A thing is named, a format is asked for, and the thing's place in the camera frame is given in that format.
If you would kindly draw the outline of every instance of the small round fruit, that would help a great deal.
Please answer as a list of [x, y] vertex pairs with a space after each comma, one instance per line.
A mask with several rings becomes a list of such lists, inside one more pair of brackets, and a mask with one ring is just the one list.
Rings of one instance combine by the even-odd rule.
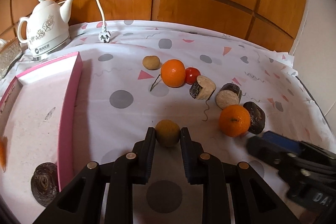
[[145, 56], [142, 64], [146, 69], [155, 70], [160, 67], [160, 59], [156, 55]]
[[219, 128], [229, 137], [236, 137], [245, 133], [248, 131], [250, 124], [250, 113], [240, 105], [226, 107], [219, 117]]
[[171, 120], [161, 120], [155, 126], [156, 140], [165, 147], [172, 147], [180, 140], [180, 127]]
[[201, 75], [200, 71], [196, 68], [189, 67], [185, 69], [185, 82], [192, 85], [196, 82], [197, 76]]
[[185, 67], [180, 60], [171, 59], [161, 67], [161, 79], [171, 88], [178, 88], [184, 84]]

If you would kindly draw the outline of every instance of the food slice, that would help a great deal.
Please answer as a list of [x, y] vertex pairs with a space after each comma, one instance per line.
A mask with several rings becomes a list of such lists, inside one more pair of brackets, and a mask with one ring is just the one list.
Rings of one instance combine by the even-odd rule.
[[216, 84], [203, 75], [196, 78], [195, 83], [190, 87], [190, 95], [197, 100], [209, 100], [216, 90]]

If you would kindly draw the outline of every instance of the dark round slice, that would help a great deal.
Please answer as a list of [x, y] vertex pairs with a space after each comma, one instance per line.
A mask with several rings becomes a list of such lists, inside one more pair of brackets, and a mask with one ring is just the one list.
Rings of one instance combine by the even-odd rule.
[[265, 112], [254, 102], [246, 102], [243, 107], [247, 109], [251, 117], [251, 125], [248, 131], [255, 135], [260, 134], [265, 128]]
[[47, 207], [59, 193], [57, 166], [51, 162], [40, 164], [35, 169], [30, 185], [36, 201]]

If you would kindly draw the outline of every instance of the potato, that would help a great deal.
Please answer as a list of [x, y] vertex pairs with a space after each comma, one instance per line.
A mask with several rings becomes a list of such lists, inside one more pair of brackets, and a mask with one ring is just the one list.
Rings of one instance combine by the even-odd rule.
[[142, 60], [142, 64], [146, 69], [155, 70], [160, 67], [160, 59], [156, 55], [146, 56]]

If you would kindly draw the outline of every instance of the orange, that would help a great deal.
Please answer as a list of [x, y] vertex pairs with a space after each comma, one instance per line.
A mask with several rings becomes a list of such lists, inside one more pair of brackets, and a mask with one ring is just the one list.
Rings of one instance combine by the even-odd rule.
[[178, 88], [184, 84], [185, 67], [180, 60], [171, 59], [161, 67], [162, 81], [171, 88]]
[[240, 105], [231, 105], [224, 108], [219, 117], [219, 127], [229, 137], [236, 137], [245, 133], [248, 131], [250, 124], [250, 113]]

